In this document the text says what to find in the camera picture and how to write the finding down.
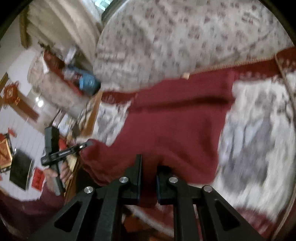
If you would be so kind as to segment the person's left forearm red sleeve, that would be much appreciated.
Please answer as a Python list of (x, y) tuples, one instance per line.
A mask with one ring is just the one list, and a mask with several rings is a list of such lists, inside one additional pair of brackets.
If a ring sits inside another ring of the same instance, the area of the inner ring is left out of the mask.
[(1, 191), (1, 223), (9, 234), (22, 240), (48, 222), (64, 205), (46, 184), (39, 199), (20, 201)]

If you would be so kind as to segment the person's left hand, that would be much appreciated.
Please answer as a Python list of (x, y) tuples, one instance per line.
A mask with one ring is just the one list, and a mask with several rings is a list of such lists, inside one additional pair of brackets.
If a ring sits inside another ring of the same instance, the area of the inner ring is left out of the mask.
[(70, 170), (70, 167), (67, 161), (63, 162), (60, 169), (60, 174), (57, 174), (57, 172), (51, 168), (46, 168), (44, 170), (44, 175), (45, 175), (47, 185), (49, 185), (49, 183), (52, 183), (53, 178), (56, 178), (56, 177), (59, 177), (63, 183), (66, 183), (68, 180), (71, 180), (73, 178), (73, 173)]

